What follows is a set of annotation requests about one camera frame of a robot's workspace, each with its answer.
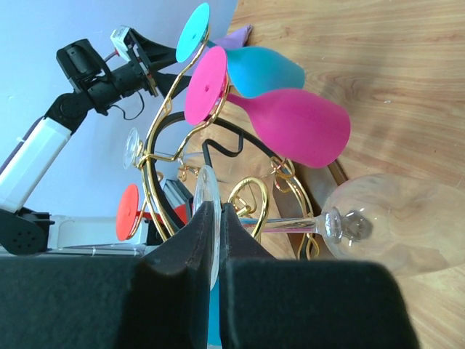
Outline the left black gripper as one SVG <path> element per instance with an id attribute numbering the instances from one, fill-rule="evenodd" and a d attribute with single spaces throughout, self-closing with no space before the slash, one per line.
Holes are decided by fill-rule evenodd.
<path id="1" fill-rule="evenodd" d="M 109 98 L 130 97 L 141 89 L 157 97 L 156 84 L 163 98 L 165 98 L 177 78 L 176 74 L 156 72 L 177 62 L 176 49 L 155 43 L 133 28 L 129 29 L 129 36 L 136 45 L 140 58 L 122 65 L 112 72 Z M 172 93 L 175 98 L 190 83 L 190 76 L 183 76 Z"/>

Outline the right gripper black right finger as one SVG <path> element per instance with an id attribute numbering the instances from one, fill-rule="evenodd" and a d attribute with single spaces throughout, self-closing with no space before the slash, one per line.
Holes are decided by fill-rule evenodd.
<path id="1" fill-rule="evenodd" d="M 418 348 L 392 274 L 372 262 L 279 260 L 222 210 L 224 348 Z"/>

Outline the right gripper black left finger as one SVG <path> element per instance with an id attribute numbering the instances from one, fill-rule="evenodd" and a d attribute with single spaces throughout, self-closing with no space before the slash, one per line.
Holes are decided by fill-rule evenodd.
<path id="1" fill-rule="evenodd" d="M 214 205 L 144 257 L 5 257 L 3 348 L 205 348 Z"/>

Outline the purple cloth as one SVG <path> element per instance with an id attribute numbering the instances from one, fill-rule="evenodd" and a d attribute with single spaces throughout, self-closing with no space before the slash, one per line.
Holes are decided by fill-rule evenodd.
<path id="1" fill-rule="evenodd" d="M 248 42 L 252 30 L 253 25 L 245 25 L 220 39 L 214 40 L 213 43 L 223 49 L 240 49 Z"/>

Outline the gold wire wine glass rack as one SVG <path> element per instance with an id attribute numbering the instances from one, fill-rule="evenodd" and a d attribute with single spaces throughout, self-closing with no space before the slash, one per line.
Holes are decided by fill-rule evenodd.
<path id="1" fill-rule="evenodd" d="M 174 215 L 177 213 L 167 203 L 164 202 L 166 201 L 166 197 L 165 194 L 161 192 L 161 189 L 157 191 L 158 189 L 155 188 L 155 186 L 159 186 L 158 179 L 154 180 L 152 176 L 155 174 L 155 162 L 171 160 L 176 161 L 176 158 L 184 151 L 184 148 L 187 145 L 190 138 L 194 134 L 205 129 L 206 127 L 209 127 L 211 124 L 216 124 L 217 126 L 227 129 L 238 136 L 237 151 L 230 151 L 210 138 L 205 139 L 203 142 L 202 153 L 204 162 L 206 163 L 202 164 L 203 166 L 201 167 L 191 166 L 191 164 L 181 164 L 182 166 L 180 167 L 180 171 L 182 173 L 182 181 L 185 180 L 185 176 L 188 172 L 195 173 L 197 179 L 199 179 L 200 176 L 201 181 L 199 188 L 201 190 L 201 194 L 203 194 L 203 192 L 206 190 L 207 194 L 212 195 L 212 198 L 208 198 L 207 200 L 216 200 L 216 205 L 221 206 L 219 199 L 219 189 L 217 185 L 217 179 L 215 179 L 214 169 L 212 167 L 209 146 L 214 148 L 216 151 L 218 151 L 225 157 L 234 158 L 241 154 L 241 152 L 243 151 L 243 141 L 247 140 L 248 142 L 252 143 L 256 148 L 258 148 L 264 155 L 267 156 L 269 160 L 268 162 L 270 163 L 271 172 L 267 172 L 266 175 L 264 174 L 261 177 L 257 175 L 252 175 L 251 177 L 242 179 L 238 183 L 237 188 L 232 191 L 232 201 L 230 202 L 235 202 L 238 196 L 238 192 L 241 191 L 244 186 L 250 184 L 257 185 L 261 191 L 261 194 L 263 194 L 262 196 L 264 196 L 264 198 L 261 199 L 262 216 L 259 218 L 259 223 L 264 222 L 266 218 L 265 216 L 269 213 L 270 196 L 265 183 L 263 183 L 263 179 L 272 177 L 275 183 L 275 189 L 273 189 L 273 193 L 277 193 L 278 191 L 280 191 L 283 193 L 283 195 L 285 195 L 288 191 L 290 191 L 294 195 L 296 202 L 299 204 L 300 210 L 302 211 L 304 218 L 309 218 L 315 213 L 314 209 L 319 207 L 317 203 L 314 203 L 312 200 L 310 200 L 309 195 L 311 194 L 311 190 L 308 186 L 306 187 L 304 185 L 305 183 L 307 185 L 310 183 L 308 181 L 310 177 L 305 177 L 304 179 L 307 181 L 304 184 L 302 184 L 302 182 L 299 179 L 299 171 L 297 171 L 296 174 L 294 163 L 290 159 L 284 159 L 279 157 L 278 154 L 269 149 L 259 138 L 253 136 L 246 130 L 234 125 L 233 123 L 218 117 L 225 103 L 225 97 L 221 97 L 219 99 L 219 102 L 217 106 L 215 106 L 214 111 L 212 111 L 211 116 L 209 116 L 209 119 L 207 118 L 207 121 L 202 122 L 200 126 L 194 128 L 194 130 L 186 136 L 186 138 L 182 141 L 182 144 L 179 146 L 178 152 L 176 154 L 174 154 L 172 157 L 167 158 L 156 155 L 154 153 L 155 142 L 158 136 L 157 132 L 161 132 L 165 127 L 173 124 L 174 122 L 181 121 L 184 118 L 183 113 L 175 113 L 172 115 L 168 115 L 172 110 L 171 102 L 173 98 L 171 96 L 174 89 L 180 82 L 181 78 L 183 76 L 186 76 L 186 72 L 190 70 L 195 65 L 195 63 L 197 63 L 200 60 L 201 55 L 205 51 L 205 47 L 206 45 L 202 44 L 198 48 L 195 55 L 192 57 L 192 60 L 189 62 L 189 64 L 187 64 L 184 67 L 184 70 L 177 74 L 176 80 L 174 81 L 171 89 L 165 97 L 165 100 L 161 106 L 161 109 L 159 110 L 159 113 L 154 119 L 154 124 L 150 127 L 149 132 L 147 134 L 144 143 L 147 155 L 143 156 L 141 162 L 138 164 L 138 168 L 142 171 L 142 184 L 144 186 L 145 191 L 145 201 L 149 206 L 149 211 L 151 215 L 155 215 L 155 208 L 160 209 L 159 215 L 161 216 L 162 222 L 159 223 L 157 222 L 156 218 L 153 219 L 155 219 L 155 226 L 159 230 L 159 233 L 161 234 L 163 241 L 166 241 L 168 238 L 172 237 L 174 235 L 174 232 L 180 229 L 177 228 L 177 220 L 180 221 L 181 217 L 179 216 L 179 219 L 173 218 Z M 328 166 L 323 167 L 323 169 L 326 171 L 325 173 L 323 173 L 324 175 L 326 175 L 326 177 L 323 178 L 324 176 L 322 174 L 319 174 L 322 177 L 317 178 L 316 184 L 320 183 L 341 185 L 342 183 L 348 180 L 348 176 L 338 160 L 333 161 Z M 279 189 L 279 182 L 277 178 L 281 178 L 281 180 L 286 183 L 287 188 Z M 312 259 L 312 257 L 316 258 L 319 256 L 320 245 L 315 240 L 314 234 L 297 232 L 294 237 L 291 237 L 292 235 L 293 233 L 288 233 L 288 240 L 290 241 L 290 245 L 292 246 L 296 259 L 300 260 L 303 257 L 303 260 L 310 260 Z"/>

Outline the magenta wine glass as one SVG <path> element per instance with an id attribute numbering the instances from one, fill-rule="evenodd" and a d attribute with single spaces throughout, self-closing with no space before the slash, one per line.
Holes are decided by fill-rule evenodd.
<path id="1" fill-rule="evenodd" d="M 248 114 L 260 140 L 272 151 L 312 168 L 335 161 L 351 133 L 349 114 L 340 105 L 303 89 L 276 89 L 253 98 L 226 92 L 227 54 L 210 49 L 187 88 L 185 120 L 198 126 L 221 97 Z"/>

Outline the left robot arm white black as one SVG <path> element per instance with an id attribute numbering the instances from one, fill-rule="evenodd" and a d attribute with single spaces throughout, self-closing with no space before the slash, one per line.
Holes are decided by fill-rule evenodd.
<path id="1" fill-rule="evenodd" d="M 44 116 L 1 166 L 1 247 L 17 256 L 51 251 L 50 214 L 24 207 L 28 197 L 50 168 L 90 110 L 106 116 L 119 100 L 140 90 L 168 94 L 174 75 L 162 68 L 175 64 L 176 49 L 157 44 L 133 28 L 122 26 L 112 33 L 116 54 L 126 64 L 114 71 L 87 39 L 57 51 L 57 61 L 73 86 L 60 95 Z"/>

